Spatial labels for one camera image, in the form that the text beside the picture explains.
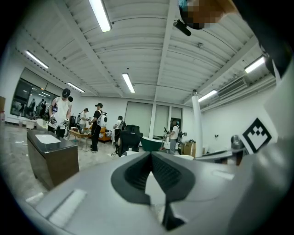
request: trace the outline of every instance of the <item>wooden table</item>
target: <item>wooden table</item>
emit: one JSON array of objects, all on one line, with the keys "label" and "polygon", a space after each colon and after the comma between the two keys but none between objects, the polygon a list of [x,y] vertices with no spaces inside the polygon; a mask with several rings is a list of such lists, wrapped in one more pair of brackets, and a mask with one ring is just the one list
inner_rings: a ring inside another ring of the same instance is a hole
[{"label": "wooden table", "polygon": [[75,136],[75,139],[77,139],[77,137],[79,138],[79,143],[78,145],[80,145],[80,142],[81,142],[81,138],[86,138],[86,149],[87,149],[87,140],[88,140],[88,137],[89,137],[89,134],[81,134],[80,132],[77,132],[77,131],[74,131],[74,130],[69,130],[69,137],[68,139],[70,138],[70,135],[74,135]]}]

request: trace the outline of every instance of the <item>black chair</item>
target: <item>black chair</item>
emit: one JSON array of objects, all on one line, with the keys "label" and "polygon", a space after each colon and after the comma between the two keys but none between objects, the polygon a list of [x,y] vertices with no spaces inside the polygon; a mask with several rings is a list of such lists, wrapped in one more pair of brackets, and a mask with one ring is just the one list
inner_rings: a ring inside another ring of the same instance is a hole
[{"label": "black chair", "polygon": [[140,127],[127,125],[125,130],[120,132],[119,157],[130,148],[134,152],[139,152],[139,144],[142,140],[143,133],[140,133]]}]

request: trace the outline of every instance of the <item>table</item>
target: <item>table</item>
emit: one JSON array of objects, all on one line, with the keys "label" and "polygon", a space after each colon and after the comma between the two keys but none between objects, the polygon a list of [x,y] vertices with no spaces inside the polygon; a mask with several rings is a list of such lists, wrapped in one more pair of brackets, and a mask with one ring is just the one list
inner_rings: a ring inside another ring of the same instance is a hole
[{"label": "table", "polygon": [[[36,134],[51,135],[58,143],[42,143]],[[33,173],[51,190],[79,172],[78,147],[47,130],[28,130],[28,155]]]},{"label": "table", "polygon": [[77,139],[77,137],[79,138],[79,144],[78,145],[80,145],[81,138],[86,137],[86,149],[87,149],[87,140],[88,140],[89,134],[86,134],[86,133],[81,134],[80,132],[77,132],[77,131],[74,131],[74,130],[69,130],[69,137],[70,137],[71,134],[73,134],[75,136],[75,139]]}]

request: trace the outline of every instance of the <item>ceiling beam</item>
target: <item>ceiling beam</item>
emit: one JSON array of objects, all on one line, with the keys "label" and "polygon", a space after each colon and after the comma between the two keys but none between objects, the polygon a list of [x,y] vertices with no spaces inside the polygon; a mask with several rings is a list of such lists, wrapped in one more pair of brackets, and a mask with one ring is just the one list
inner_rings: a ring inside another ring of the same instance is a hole
[{"label": "ceiling beam", "polygon": [[[160,80],[161,80],[162,73],[164,70],[166,54],[167,54],[167,50],[168,50],[169,44],[170,44],[171,33],[173,31],[173,24],[174,24],[174,20],[175,20],[176,9],[177,9],[177,0],[170,0],[169,12],[167,15],[167,22],[166,22],[165,34],[164,34],[164,45],[162,47],[159,73],[158,73],[158,77],[157,77],[157,85],[160,84]],[[156,101],[157,95],[158,95],[158,88],[156,87],[154,101]]]},{"label": "ceiling beam", "polygon": [[[243,59],[246,54],[257,44],[257,38],[255,36],[252,36],[252,38],[250,38],[248,42],[219,71],[217,71],[207,82],[205,82],[197,89],[197,92],[201,93],[205,88],[212,85],[213,82],[223,76],[231,67],[233,67],[236,63]],[[192,92],[191,95],[184,99],[183,104],[186,104],[191,99],[191,97]]]},{"label": "ceiling beam", "polygon": [[33,37],[25,29],[19,30],[18,43],[21,43],[21,42],[24,43],[24,47],[26,47],[25,45],[30,44],[34,48],[34,50],[36,50],[37,54],[42,56],[46,64],[49,65],[49,70],[50,70],[50,67],[53,66],[56,70],[59,70],[62,74],[64,74],[68,82],[73,82],[76,86],[79,86],[82,84],[83,88],[87,89],[88,91],[93,93],[95,96],[99,96],[98,91],[93,89],[91,86],[86,85],[83,81],[81,81],[81,79],[77,75],[73,74],[67,68],[62,66],[62,64],[60,64],[56,59],[54,59],[45,50],[45,48],[42,47],[42,45],[40,45],[37,41],[33,39]]},{"label": "ceiling beam", "polygon": [[83,52],[88,56],[88,58],[93,62],[93,65],[96,67],[98,72],[100,72],[103,77],[107,80],[108,83],[114,88],[114,90],[123,97],[122,90],[116,86],[116,82],[110,76],[107,69],[102,64],[101,60],[95,54],[93,49],[91,48],[90,44],[88,43],[87,39],[82,34],[80,28],[78,27],[77,23],[75,22],[74,18],[72,17],[69,9],[67,8],[65,2],[63,0],[52,0],[51,1],[57,15],[61,18],[65,26],[67,27],[68,31],[72,34],[73,38],[77,41],[80,45]]}]

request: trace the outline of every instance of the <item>black rubber part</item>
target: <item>black rubber part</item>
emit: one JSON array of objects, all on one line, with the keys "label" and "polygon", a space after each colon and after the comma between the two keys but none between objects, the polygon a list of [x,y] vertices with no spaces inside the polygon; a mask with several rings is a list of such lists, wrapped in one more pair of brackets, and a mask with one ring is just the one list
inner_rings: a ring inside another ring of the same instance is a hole
[{"label": "black rubber part", "polygon": [[174,217],[172,209],[170,208],[170,204],[168,202],[166,202],[165,211],[164,211],[164,218],[162,220],[162,225],[165,227],[165,229],[170,231],[170,230],[175,229],[183,224],[185,224],[185,222],[183,220]]},{"label": "black rubber part", "polygon": [[116,192],[128,202],[150,205],[150,196],[145,194],[148,175],[151,171],[150,152],[117,168],[111,176]]},{"label": "black rubber part", "polygon": [[170,154],[152,152],[152,173],[169,203],[187,197],[195,184],[194,174],[187,168],[165,158]]}]

